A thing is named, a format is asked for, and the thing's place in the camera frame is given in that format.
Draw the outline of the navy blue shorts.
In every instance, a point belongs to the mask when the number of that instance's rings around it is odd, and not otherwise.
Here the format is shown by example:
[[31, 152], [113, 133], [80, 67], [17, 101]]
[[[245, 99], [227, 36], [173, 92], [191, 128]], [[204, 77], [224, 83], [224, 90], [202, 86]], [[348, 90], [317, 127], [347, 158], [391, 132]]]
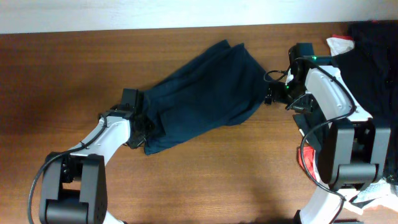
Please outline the navy blue shorts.
[[155, 125], [145, 154], [245, 122], [266, 95], [264, 74], [244, 44], [222, 40], [211, 46], [144, 92], [144, 110]]

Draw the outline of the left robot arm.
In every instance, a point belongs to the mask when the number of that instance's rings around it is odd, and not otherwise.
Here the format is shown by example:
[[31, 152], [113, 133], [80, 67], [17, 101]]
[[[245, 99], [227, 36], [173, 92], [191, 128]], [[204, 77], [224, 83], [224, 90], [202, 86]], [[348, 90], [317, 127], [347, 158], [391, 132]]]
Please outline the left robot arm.
[[42, 180], [41, 223], [119, 223], [108, 211], [106, 165], [121, 146], [142, 146], [154, 129], [143, 112], [144, 93], [125, 88], [121, 102], [101, 113], [76, 146], [51, 152], [35, 176]]

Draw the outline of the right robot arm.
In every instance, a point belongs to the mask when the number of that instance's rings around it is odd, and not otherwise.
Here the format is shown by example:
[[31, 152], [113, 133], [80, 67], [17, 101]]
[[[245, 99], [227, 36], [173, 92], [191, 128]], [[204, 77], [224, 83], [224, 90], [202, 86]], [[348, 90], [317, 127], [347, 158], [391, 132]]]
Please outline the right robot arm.
[[281, 73], [286, 81], [264, 78], [269, 85], [264, 102], [283, 103], [297, 113], [319, 106], [325, 121], [303, 135], [300, 147], [316, 130], [329, 129], [314, 162], [320, 178], [304, 170], [317, 188], [293, 222], [335, 223], [350, 193], [381, 179], [391, 129], [358, 103], [331, 56], [316, 56], [311, 43], [297, 43], [289, 49], [289, 62]]

